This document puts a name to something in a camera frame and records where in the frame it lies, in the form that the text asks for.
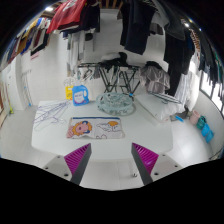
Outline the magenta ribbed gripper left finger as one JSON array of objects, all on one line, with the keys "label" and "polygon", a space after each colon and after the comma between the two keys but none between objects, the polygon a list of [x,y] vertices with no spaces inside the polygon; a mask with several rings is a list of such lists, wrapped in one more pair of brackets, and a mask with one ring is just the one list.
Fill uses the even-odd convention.
[{"label": "magenta ribbed gripper left finger", "polygon": [[86,144],[64,157],[65,162],[72,174],[72,183],[76,185],[80,184],[91,154],[91,144]]}]

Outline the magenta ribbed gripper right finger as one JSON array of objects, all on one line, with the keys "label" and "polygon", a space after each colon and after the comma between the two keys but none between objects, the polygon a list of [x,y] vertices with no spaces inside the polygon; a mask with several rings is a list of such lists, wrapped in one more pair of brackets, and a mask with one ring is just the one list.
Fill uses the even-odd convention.
[{"label": "magenta ribbed gripper right finger", "polygon": [[151,172],[158,160],[159,155],[137,143],[132,144],[131,154],[139,171],[144,185],[153,182]]}]

